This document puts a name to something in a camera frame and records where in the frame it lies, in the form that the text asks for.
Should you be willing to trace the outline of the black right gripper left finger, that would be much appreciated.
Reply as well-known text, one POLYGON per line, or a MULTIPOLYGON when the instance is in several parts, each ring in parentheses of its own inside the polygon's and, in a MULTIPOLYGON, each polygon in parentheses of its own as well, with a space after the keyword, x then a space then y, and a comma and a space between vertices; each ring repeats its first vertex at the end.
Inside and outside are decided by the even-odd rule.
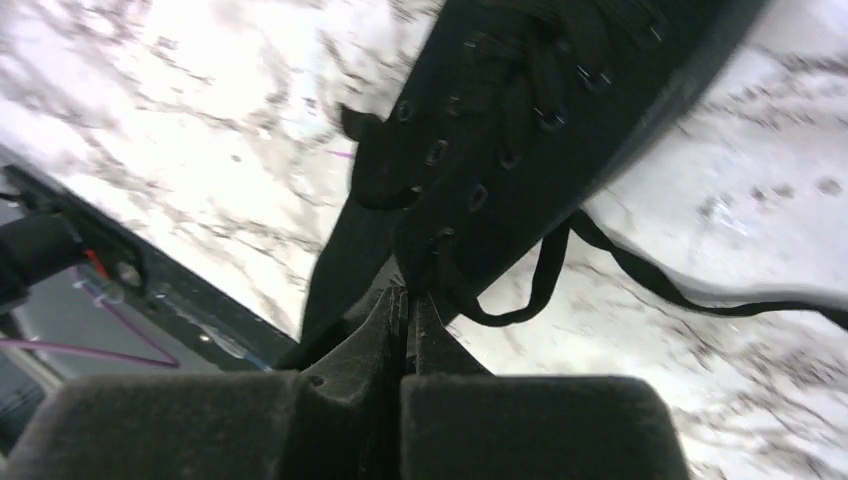
POLYGON ((355 332, 292 377, 280 478, 397 478, 407 326, 407 294, 389 288, 355 332))

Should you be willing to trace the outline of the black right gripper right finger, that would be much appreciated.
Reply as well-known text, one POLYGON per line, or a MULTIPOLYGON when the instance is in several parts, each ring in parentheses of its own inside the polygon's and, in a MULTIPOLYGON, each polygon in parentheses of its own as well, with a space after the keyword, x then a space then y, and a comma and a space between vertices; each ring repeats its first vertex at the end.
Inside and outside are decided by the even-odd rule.
POLYGON ((475 402, 493 375, 447 331, 430 298, 413 312, 413 373, 401 382, 401 477, 478 478, 487 441, 475 402))

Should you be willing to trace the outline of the black canvas sneaker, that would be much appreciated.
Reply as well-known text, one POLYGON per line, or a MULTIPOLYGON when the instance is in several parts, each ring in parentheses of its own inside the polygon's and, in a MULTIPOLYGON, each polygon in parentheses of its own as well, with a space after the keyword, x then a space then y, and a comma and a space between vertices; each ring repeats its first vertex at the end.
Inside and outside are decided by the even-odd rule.
POLYGON ((341 111, 350 191, 315 264, 298 368, 395 261, 445 318, 552 295, 568 218, 707 89, 762 1, 448 1, 389 117, 341 111))

